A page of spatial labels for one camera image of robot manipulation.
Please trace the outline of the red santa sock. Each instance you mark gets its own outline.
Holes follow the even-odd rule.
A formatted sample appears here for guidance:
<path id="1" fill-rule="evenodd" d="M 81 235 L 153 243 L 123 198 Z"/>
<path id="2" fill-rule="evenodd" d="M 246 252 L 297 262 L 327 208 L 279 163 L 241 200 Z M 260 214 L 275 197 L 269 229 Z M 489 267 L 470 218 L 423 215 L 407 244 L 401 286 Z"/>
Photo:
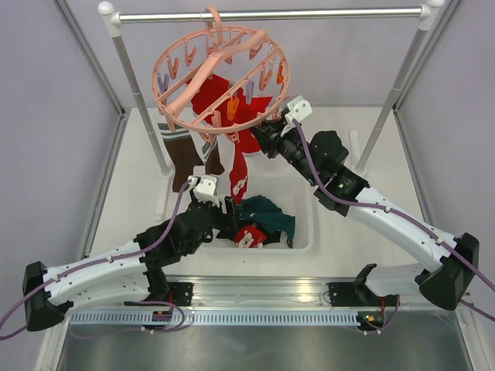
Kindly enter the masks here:
<path id="1" fill-rule="evenodd" d="M 240 204 L 248 187 L 248 167 L 239 143 L 234 144 L 234 160 L 229 179 L 230 196 L 236 204 Z"/>
<path id="2" fill-rule="evenodd" d="M 267 236 L 254 226 L 246 226 L 241 228 L 234 236 L 234 243 L 238 248 L 254 248 L 263 247 Z"/>

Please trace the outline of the black sock white stripes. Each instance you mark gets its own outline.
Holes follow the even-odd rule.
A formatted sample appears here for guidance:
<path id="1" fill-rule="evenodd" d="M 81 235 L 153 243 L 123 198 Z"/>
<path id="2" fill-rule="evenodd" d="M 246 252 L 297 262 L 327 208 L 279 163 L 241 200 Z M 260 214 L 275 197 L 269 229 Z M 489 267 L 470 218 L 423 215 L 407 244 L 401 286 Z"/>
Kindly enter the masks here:
<path id="1" fill-rule="evenodd" d="M 280 231 L 276 231 L 274 233 L 268 233 L 263 231 L 263 233 L 266 236 L 266 240 L 264 241 L 264 244 L 279 243 L 281 240 L 282 234 Z M 235 233 L 231 231 L 220 231 L 216 235 L 217 239 L 224 239 L 224 240 L 233 240 L 234 237 L 235 237 Z"/>

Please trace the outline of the pink round clip hanger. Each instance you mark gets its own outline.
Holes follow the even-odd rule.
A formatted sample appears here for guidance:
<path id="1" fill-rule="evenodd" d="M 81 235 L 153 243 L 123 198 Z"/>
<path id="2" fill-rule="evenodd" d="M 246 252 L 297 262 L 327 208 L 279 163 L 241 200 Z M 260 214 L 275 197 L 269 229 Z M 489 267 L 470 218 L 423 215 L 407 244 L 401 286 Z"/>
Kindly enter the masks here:
<path id="1" fill-rule="evenodd" d="M 265 29 L 226 26 L 226 19 L 206 7 L 203 28 L 180 37 L 155 62 L 152 96 L 173 134 L 237 141 L 241 131 L 275 117 L 288 95 L 291 70 L 280 45 Z"/>

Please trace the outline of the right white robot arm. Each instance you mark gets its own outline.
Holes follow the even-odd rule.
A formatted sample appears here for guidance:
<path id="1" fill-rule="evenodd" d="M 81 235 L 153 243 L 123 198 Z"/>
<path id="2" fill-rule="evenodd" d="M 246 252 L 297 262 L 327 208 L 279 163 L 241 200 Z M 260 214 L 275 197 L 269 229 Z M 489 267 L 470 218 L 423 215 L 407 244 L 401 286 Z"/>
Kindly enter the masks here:
<path id="1" fill-rule="evenodd" d="M 387 200 L 344 165 L 349 152 L 335 131 L 319 131 L 307 141 L 299 126 L 278 120 L 264 121 L 251 133 L 267 157 L 282 156 L 316 187 L 314 195 L 326 209 L 370 227 L 415 258 L 415 264 L 402 266 L 368 264 L 353 282 L 358 303 L 421 294 L 441 309 L 457 308 L 478 272 L 477 238 L 442 231 Z"/>

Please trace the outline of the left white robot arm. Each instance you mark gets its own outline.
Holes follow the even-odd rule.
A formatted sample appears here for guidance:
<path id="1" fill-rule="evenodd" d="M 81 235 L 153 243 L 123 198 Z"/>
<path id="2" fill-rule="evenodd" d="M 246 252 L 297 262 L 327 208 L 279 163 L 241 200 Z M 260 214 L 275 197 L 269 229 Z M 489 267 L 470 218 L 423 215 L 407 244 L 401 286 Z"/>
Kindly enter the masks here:
<path id="1" fill-rule="evenodd" d="M 218 206 L 193 200 L 186 211 L 174 212 L 107 254 L 59 267 L 40 261 L 27 265 L 22 292 L 28 331 L 51 328 L 86 308 L 163 304 L 169 284 L 162 269 L 211 242 L 214 230 L 235 231 L 241 209 L 229 196 Z"/>

